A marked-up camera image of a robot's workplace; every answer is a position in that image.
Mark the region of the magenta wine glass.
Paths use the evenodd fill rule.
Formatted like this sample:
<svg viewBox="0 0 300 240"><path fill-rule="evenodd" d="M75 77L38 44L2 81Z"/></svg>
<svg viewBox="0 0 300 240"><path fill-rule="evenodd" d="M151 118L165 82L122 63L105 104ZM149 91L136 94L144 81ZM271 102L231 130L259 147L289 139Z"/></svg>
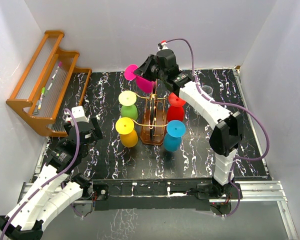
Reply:
<svg viewBox="0 0 300 240"><path fill-rule="evenodd" d="M154 81L149 81L141 76L135 75L134 71L138 68L137 65L131 64L124 71L124 77L128 81L136 81L136 85L146 94L153 92Z"/></svg>

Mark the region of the gold wire wine glass rack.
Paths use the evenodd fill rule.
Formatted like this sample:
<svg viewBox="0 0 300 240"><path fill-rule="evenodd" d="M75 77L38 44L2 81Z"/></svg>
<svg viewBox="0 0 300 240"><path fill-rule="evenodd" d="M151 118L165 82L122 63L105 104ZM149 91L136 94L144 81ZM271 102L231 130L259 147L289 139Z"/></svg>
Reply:
<svg viewBox="0 0 300 240"><path fill-rule="evenodd" d="M167 133L166 101L168 98L160 97L157 88L158 83L156 82L152 87L152 92L147 96L137 95L145 100L142 122L136 122L141 127L139 137L145 145L161 146Z"/></svg>

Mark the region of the clear wine glass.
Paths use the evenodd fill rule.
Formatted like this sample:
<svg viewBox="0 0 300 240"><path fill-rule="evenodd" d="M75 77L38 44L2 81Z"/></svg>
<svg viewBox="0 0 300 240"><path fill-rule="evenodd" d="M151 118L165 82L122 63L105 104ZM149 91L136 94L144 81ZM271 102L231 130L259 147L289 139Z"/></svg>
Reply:
<svg viewBox="0 0 300 240"><path fill-rule="evenodd" d="M198 86L200 87L200 93L206 93L210 98L212 97L213 95L213 88L209 85L201 85L201 84L198 84Z"/></svg>

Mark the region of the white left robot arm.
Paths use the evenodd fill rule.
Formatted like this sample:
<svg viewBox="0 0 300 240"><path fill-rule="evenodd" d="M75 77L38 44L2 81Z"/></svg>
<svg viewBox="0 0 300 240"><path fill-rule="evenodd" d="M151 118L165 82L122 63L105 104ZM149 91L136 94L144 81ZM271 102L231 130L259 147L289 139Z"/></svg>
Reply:
<svg viewBox="0 0 300 240"><path fill-rule="evenodd" d="M88 155L89 145L103 138L98 121L76 120L64 125L67 136L50 153L46 164L21 201L0 215L1 237L39 240L44 230L65 208L93 195L93 182L73 169Z"/></svg>

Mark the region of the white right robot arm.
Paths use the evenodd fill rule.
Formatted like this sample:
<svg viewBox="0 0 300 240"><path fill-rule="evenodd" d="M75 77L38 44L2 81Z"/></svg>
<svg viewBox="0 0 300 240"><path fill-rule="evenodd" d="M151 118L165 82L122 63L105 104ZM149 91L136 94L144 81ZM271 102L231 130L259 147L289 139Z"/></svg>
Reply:
<svg viewBox="0 0 300 240"><path fill-rule="evenodd" d="M176 96L192 106L210 125L212 134L209 144L215 154L215 170L210 192L223 199L231 192L233 166L238 146L243 138L243 116L215 103L203 92L194 74L180 70L171 49L159 50L147 57L141 66L128 71L133 79L154 82L160 80Z"/></svg>

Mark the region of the green wine glass cream base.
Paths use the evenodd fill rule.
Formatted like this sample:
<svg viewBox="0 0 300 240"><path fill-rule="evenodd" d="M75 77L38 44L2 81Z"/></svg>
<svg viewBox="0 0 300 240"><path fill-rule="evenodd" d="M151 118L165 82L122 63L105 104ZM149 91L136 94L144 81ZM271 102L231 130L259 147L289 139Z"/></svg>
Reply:
<svg viewBox="0 0 300 240"><path fill-rule="evenodd" d="M138 110L135 105L137 95L130 90L125 90L120 93L118 100L122 105L120 110L121 117L131 118L136 121L138 119Z"/></svg>

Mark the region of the orange wine glass yellow base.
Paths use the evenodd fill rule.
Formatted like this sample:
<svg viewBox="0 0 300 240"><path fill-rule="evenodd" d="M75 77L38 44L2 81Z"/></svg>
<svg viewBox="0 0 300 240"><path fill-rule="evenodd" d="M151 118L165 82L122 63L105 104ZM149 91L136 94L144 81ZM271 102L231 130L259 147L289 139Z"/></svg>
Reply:
<svg viewBox="0 0 300 240"><path fill-rule="evenodd" d="M135 130L135 123L129 117L121 117L115 123L115 129L123 146L132 148L138 143L138 135Z"/></svg>

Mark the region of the red wine glass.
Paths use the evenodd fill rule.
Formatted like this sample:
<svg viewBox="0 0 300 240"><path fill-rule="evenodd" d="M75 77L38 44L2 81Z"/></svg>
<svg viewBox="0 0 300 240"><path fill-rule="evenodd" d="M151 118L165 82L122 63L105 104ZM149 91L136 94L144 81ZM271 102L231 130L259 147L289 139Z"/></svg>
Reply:
<svg viewBox="0 0 300 240"><path fill-rule="evenodd" d="M178 120L182 122L185 117L184 105L186 102L174 93L168 96L168 102L170 107L167 111L167 121Z"/></svg>

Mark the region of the wooden tiered shelf rack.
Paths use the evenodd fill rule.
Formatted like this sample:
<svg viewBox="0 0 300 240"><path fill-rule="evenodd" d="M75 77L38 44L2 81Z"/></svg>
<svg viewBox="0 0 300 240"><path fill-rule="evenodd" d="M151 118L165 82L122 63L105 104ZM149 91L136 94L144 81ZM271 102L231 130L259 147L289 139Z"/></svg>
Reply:
<svg viewBox="0 0 300 240"><path fill-rule="evenodd" d="M64 109L82 105L92 74L90 68L78 67L77 51L60 47L64 37L61 30L45 31L41 42L20 77L6 104L37 134L44 137L65 137ZM59 62L62 62L52 81ZM41 90L45 95L41 109Z"/></svg>

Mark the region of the blue wine glass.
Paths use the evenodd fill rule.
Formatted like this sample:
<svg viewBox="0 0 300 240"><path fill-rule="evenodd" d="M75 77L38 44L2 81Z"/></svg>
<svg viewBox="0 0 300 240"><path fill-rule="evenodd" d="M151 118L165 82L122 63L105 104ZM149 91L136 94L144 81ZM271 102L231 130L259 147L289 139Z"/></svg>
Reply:
<svg viewBox="0 0 300 240"><path fill-rule="evenodd" d="M175 152L181 145L182 137L186 133L186 126L179 120L172 120L166 126L166 131L163 146L166 151Z"/></svg>

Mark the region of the green capped marker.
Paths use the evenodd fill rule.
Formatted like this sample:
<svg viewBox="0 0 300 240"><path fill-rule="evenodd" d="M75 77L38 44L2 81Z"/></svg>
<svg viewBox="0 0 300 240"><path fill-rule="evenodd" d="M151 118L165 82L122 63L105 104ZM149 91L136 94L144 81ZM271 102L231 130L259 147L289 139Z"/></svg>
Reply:
<svg viewBox="0 0 300 240"><path fill-rule="evenodd" d="M40 110L41 107L42 107L42 102L43 102L43 98L44 98L44 96L45 96L45 93L46 93L46 88L43 87L43 88L41 89L41 94L40 94L40 98L39 98L39 102L38 102L38 107L37 107L38 110Z"/></svg>

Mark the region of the purple capped marker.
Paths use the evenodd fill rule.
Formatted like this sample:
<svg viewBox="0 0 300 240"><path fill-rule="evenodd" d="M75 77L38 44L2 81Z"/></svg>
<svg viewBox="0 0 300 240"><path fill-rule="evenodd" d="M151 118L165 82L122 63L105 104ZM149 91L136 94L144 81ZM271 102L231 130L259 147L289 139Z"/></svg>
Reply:
<svg viewBox="0 0 300 240"><path fill-rule="evenodd" d="M58 65L57 65L56 70L54 71L54 73L53 73L53 75L52 75L52 77L51 77L51 80L52 80L52 81L55 79L55 77L56 77L56 75L57 75L59 69L62 67L62 65L63 65L63 63L60 61L60 62L58 63Z"/></svg>

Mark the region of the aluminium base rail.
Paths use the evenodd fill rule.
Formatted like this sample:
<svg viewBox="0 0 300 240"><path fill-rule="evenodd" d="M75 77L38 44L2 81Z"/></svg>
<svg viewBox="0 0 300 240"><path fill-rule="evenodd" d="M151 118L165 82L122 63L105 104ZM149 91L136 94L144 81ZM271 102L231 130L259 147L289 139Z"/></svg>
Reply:
<svg viewBox="0 0 300 240"><path fill-rule="evenodd" d="M96 181L82 197L58 187L39 218L42 240L296 240L279 181Z"/></svg>

